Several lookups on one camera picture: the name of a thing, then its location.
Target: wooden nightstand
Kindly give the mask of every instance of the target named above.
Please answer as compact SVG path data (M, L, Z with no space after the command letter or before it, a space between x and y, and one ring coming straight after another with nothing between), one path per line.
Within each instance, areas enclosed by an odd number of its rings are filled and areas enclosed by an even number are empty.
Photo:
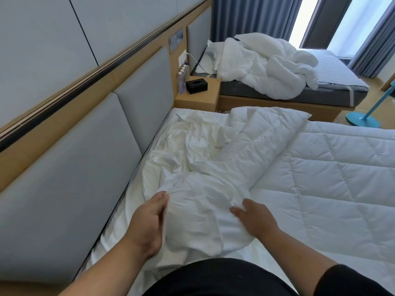
M190 76L191 80L200 79L202 77ZM179 94L175 99L176 108L195 109L202 111L218 111L219 95L220 95L220 81L221 79L204 78L207 81L207 91L198 92L197 94L190 94L185 92Z

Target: black tissue box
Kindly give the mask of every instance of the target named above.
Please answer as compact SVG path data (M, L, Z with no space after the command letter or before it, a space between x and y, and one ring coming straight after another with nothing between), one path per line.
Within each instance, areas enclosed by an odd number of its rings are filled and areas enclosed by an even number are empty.
M186 90L188 90L188 92L190 94L195 94L198 92L207 91L208 88L209 88L209 85L207 84L206 80L203 78L188 81L186 83Z

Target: gray headboard panel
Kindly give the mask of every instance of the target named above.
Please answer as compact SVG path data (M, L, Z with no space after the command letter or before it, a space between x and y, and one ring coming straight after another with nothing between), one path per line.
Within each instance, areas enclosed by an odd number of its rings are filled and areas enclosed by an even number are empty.
M72 281L140 159L111 93L0 194L0 280Z
M207 46L207 41L211 34L211 7L207 8L192 23L186 27L188 41L188 53L199 60ZM196 66L196 61L188 55L188 64L192 72Z
M115 93L143 154L174 102L167 48L157 51Z

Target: gray mattress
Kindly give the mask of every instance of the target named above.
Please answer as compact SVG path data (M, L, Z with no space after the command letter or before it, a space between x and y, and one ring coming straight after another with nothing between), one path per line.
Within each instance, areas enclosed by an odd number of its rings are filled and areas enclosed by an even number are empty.
M195 71L192 75L197 77L206 77L207 74L198 74ZM309 87L305 87L303 92L297 97L286 100L291 102L308 103L308 104L320 104L330 106L344 106L351 107L350 104L350 91L347 88L339 87L338 85L332 84L333 88L319 87L317 90L312 90ZM221 82L220 94L231 95L235 97L252 97L254 99L272 99L265 94L261 94L252 87L240 82L230 81ZM354 89L354 106L358 106L368 94L367 91L358 91Z

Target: person's left hand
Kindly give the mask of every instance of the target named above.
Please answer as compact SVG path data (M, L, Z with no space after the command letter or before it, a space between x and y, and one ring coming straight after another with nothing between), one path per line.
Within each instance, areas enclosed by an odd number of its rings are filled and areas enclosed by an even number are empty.
M168 201L169 195L161 191L138 207L123 237L146 260L156 255L162 246L163 210Z

